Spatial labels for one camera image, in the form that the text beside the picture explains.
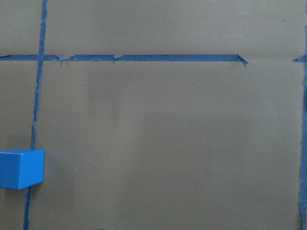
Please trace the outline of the blue cube block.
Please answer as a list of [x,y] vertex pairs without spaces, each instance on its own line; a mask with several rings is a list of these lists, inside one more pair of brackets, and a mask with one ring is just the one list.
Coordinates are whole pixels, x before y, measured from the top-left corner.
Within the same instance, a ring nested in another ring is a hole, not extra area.
[[0,151],[0,187],[24,189],[43,182],[43,149],[3,149]]

